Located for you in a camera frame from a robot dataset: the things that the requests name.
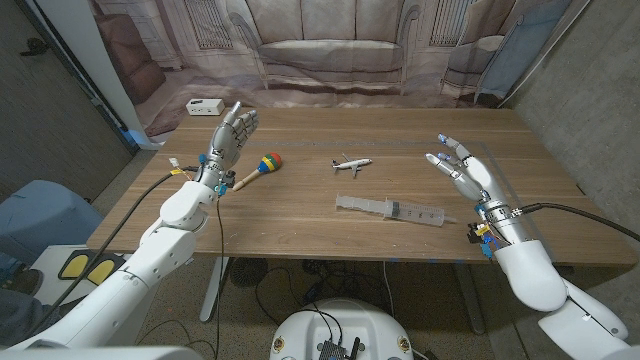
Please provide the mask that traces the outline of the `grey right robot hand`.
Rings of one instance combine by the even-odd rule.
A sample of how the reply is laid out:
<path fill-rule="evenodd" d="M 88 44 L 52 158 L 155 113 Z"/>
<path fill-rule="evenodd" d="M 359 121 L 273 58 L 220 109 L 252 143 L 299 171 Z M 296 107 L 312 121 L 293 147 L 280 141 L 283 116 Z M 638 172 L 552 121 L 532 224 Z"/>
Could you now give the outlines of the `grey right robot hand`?
<path fill-rule="evenodd" d="M 446 153 L 438 153 L 437 155 L 426 153 L 425 158 L 450 178 L 461 195 L 475 202 L 483 200 L 506 201 L 506 195 L 497 178 L 480 159 L 452 137 L 440 133 L 438 139 L 446 147 L 453 150 L 456 157 Z"/>

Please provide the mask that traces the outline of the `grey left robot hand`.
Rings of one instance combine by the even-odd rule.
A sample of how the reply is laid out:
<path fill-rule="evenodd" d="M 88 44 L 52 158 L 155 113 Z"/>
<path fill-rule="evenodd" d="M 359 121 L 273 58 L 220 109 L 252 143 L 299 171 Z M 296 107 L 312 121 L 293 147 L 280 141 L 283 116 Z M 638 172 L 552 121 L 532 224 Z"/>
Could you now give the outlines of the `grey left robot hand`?
<path fill-rule="evenodd" d="M 242 103 L 237 101 L 216 127 L 205 155 L 208 169 L 225 171 L 239 160 L 241 149 L 257 129 L 259 116 L 256 110 L 241 114 Z"/>

